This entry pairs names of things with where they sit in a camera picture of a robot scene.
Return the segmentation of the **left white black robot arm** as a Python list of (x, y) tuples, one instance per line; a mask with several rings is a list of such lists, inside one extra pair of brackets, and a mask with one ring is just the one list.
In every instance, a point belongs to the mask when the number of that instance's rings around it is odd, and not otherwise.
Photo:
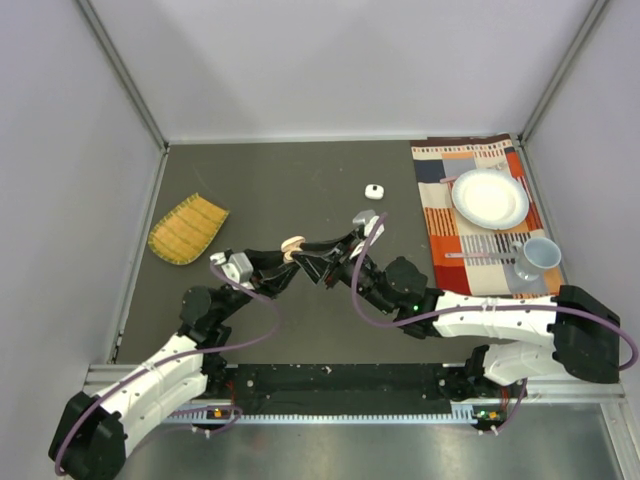
[(214, 254), (217, 288), (183, 295), (180, 328), (129, 374), (66, 404), (48, 455), (57, 476), (113, 479), (144, 439), (176, 409), (226, 387), (222, 353), (232, 350), (225, 321), (251, 301), (273, 306), (299, 270), (291, 252), (245, 250)]

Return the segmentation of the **pink earbud charging case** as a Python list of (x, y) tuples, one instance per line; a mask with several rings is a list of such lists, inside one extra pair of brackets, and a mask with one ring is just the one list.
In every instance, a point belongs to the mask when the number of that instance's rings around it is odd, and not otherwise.
[(280, 250), (283, 254), (283, 262), (291, 263), (293, 261), (293, 254), (301, 252), (301, 245), (306, 242), (303, 236), (294, 236), (286, 239), (282, 242)]

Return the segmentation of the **white paper plate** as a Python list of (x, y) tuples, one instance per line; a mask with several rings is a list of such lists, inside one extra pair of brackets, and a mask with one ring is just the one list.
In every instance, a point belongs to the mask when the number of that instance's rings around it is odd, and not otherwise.
[(508, 230), (527, 217), (530, 200), (524, 187), (507, 173), (476, 169), (460, 175), (451, 189), (456, 210), (472, 224)]

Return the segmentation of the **pale blue cup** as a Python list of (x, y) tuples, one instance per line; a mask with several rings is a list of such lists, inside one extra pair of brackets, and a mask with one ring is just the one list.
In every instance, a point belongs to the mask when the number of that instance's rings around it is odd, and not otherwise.
[(562, 260), (559, 246), (545, 237), (531, 237), (525, 242), (514, 241), (515, 274), (526, 281), (534, 281), (541, 274), (557, 267)]

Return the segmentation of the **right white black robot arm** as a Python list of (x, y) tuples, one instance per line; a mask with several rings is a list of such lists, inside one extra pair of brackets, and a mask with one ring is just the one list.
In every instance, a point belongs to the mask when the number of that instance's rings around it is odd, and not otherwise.
[(530, 377), (566, 373), (594, 384), (620, 377), (620, 318), (584, 289), (561, 286), (555, 295), (509, 299), (474, 297), (427, 285), (428, 278), (403, 256), (379, 268), (364, 241), (301, 243), (284, 258), (316, 284), (342, 282), (352, 299), (364, 299), (417, 339), (483, 337), (463, 372), (464, 389), (487, 396)]

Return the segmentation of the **aluminium front rail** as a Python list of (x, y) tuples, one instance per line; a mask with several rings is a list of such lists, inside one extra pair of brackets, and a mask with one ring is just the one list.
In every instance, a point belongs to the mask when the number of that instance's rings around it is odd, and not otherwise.
[[(131, 373), (136, 365), (95, 364), (88, 367), (83, 390), (96, 393)], [(574, 379), (567, 374), (533, 377), (528, 380), (525, 403), (602, 404), (626, 399), (623, 386), (595, 384)]]

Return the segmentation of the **yellow woven mat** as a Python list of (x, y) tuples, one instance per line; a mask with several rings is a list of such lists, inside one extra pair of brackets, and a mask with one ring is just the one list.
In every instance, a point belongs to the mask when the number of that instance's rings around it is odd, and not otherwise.
[(147, 245), (167, 263), (189, 265), (208, 248), (228, 216), (228, 210), (194, 193), (151, 229)]

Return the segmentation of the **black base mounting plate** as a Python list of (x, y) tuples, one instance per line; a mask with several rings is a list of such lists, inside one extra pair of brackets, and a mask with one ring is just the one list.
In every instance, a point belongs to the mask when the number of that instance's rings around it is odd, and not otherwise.
[(458, 368), (441, 364), (241, 364), (218, 370), (202, 399), (246, 414), (449, 413), (478, 396)]

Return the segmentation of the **white earbud charging case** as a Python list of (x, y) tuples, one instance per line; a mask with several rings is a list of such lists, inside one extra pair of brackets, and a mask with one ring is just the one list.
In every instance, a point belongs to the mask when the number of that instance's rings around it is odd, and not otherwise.
[(364, 195), (369, 200), (379, 201), (384, 198), (385, 189), (378, 184), (368, 184), (365, 187)]

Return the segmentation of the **pink handled fork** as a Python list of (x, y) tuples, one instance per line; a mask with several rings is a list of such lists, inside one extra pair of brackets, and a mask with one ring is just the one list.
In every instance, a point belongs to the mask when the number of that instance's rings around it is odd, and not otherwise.
[(444, 257), (447, 259), (514, 259), (517, 257), (515, 253), (485, 253), (485, 252), (447, 252), (444, 254)]

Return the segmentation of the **patterned orange placemat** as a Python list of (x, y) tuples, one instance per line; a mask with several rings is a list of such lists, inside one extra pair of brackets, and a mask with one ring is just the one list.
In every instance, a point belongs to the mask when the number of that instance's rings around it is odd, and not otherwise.
[[(411, 143), (424, 210), (436, 286), (473, 296), (534, 298), (559, 292), (564, 278), (555, 267), (533, 281), (519, 278), (510, 259), (450, 258), (450, 253), (506, 253), (512, 243), (544, 237), (543, 222), (512, 136), (430, 137)], [(472, 224), (454, 207), (452, 178), (476, 168), (496, 168), (513, 177), (528, 197), (526, 217), (507, 230)]]

